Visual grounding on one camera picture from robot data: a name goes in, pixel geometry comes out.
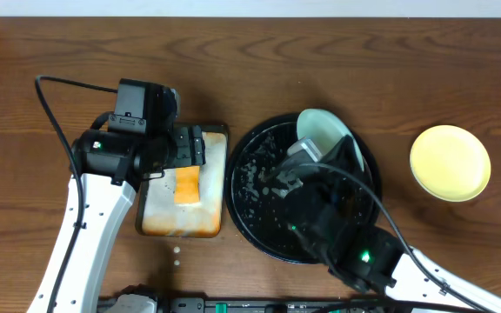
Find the light blue plate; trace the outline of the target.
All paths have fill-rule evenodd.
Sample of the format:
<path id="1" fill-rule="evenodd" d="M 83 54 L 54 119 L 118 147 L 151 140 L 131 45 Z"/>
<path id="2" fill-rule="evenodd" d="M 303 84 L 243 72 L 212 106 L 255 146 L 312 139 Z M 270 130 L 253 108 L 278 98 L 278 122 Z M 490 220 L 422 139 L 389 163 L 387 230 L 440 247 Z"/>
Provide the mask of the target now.
<path id="1" fill-rule="evenodd" d="M 336 115 L 328 110 L 307 109 L 297 118 L 297 138 L 310 139 L 322 156 L 326 156 L 344 137 L 351 138 L 356 159 L 364 171 L 364 159 L 357 140 Z"/>

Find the orange sponge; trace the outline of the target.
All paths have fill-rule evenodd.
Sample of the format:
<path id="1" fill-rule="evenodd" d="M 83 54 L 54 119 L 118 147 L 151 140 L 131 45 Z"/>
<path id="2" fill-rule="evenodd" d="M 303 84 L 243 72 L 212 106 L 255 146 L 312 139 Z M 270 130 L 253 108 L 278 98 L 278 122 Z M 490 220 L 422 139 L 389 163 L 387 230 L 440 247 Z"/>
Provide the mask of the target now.
<path id="1" fill-rule="evenodd" d="M 199 176 L 200 167 L 190 166 L 176 168 L 175 204 L 193 204 L 200 201 Z"/>

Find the yellow plate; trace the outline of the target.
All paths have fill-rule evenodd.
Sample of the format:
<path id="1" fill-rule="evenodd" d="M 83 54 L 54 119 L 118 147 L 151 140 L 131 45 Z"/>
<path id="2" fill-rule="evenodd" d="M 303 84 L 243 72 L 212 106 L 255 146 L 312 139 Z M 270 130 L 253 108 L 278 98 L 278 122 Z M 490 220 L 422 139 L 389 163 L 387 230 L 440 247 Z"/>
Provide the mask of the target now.
<path id="1" fill-rule="evenodd" d="M 437 125 L 420 133 L 411 146 L 409 162 L 417 183 L 447 202 L 477 197 L 491 178 L 485 146 L 468 130 L 454 125 Z"/>

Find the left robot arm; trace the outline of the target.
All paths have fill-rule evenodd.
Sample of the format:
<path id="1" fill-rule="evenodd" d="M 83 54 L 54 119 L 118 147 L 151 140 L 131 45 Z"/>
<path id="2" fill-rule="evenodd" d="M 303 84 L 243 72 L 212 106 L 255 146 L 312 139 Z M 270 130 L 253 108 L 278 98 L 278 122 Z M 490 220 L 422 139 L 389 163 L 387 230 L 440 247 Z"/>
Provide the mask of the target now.
<path id="1" fill-rule="evenodd" d="M 142 182 L 169 169 L 203 165 L 199 126 L 177 127 L 179 95 L 123 78 L 115 109 L 69 143 L 35 79 L 39 101 L 70 161 L 69 194 L 31 312 L 94 312 L 119 228 Z"/>

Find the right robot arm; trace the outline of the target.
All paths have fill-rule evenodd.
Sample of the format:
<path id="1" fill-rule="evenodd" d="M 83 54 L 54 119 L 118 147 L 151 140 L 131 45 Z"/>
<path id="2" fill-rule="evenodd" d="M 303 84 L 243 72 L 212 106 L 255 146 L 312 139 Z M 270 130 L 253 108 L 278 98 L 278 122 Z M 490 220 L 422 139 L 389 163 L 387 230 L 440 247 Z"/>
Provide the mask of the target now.
<path id="1" fill-rule="evenodd" d="M 329 272 L 359 292 L 376 291 L 429 307 L 501 312 L 501 297 L 445 270 L 410 246 L 396 223 L 391 230 L 360 222 L 357 210 L 388 210 L 373 190 L 354 139 L 341 138 L 326 154 L 308 138 L 292 144 L 267 176 L 300 184 L 284 197 L 288 230 Z"/>

